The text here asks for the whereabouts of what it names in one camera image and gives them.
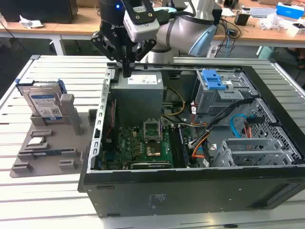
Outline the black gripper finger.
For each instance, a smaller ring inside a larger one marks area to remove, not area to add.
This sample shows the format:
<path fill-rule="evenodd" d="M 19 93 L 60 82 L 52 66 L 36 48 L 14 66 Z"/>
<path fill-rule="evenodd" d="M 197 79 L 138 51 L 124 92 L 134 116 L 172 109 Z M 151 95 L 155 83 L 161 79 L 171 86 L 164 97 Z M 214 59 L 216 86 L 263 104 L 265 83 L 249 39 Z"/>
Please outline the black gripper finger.
<path fill-rule="evenodd" d="M 128 77 L 131 76 L 134 63 L 139 62 L 157 44 L 155 39 L 139 43 L 128 41 Z"/>
<path fill-rule="evenodd" d="M 102 30 L 96 31 L 91 37 L 91 43 L 109 60 L 116 61 L 117 65 L 122 68 L 123 77 L 128 77 L 126 52 L 118 32 L 107 31 L 104 33 Z"/>

